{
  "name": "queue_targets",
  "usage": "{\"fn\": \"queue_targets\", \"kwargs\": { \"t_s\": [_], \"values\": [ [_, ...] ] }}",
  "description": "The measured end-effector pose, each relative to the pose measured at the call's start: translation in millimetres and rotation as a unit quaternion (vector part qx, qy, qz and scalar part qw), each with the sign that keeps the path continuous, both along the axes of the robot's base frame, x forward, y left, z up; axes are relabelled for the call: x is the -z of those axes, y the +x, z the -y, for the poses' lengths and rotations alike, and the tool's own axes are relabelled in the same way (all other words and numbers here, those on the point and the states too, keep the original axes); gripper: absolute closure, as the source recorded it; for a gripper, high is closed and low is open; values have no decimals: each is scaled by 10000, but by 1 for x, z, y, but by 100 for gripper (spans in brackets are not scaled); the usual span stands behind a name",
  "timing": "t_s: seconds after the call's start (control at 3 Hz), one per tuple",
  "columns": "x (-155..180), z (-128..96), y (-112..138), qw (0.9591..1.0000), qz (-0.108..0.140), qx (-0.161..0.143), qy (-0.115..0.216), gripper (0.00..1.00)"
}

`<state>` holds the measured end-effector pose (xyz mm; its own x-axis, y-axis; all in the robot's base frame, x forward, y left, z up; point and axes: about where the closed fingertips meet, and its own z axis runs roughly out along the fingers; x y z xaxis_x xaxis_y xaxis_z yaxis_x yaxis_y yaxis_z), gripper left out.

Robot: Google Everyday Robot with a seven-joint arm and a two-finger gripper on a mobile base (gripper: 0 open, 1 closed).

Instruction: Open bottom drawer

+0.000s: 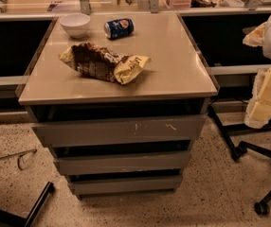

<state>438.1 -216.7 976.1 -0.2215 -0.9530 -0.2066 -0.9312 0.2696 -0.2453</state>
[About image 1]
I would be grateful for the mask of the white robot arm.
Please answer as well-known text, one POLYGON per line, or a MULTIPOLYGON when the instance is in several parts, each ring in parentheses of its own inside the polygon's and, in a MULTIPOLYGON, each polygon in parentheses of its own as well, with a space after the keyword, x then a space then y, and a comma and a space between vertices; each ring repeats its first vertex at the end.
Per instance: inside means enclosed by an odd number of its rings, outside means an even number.
MULTIPOLYGON (((271 60, 271 15, 268 20, 243 39, 243 44, 262 48, 262 54, 271 60)), ((244 123, 253 129, 260 129, 271 119, 271 67, 260 69, 254 80, 252 98, 249 100, 244 123)))

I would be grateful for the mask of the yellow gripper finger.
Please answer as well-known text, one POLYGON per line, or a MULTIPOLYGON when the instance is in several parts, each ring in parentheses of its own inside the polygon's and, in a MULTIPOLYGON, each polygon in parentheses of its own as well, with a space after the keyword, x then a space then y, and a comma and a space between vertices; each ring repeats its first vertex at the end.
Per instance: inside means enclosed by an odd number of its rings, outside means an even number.
POLYGON ((245 111, 244 123, 252 129, 261 129, 271 119, 271 104, 251 98, 245 111))
POLYGON ((244 28, 243 33, 245 37, 243 38, 243 44, 252 47, 262 46, 265 25, 266 23, 262 23, 259 26, 244 28))

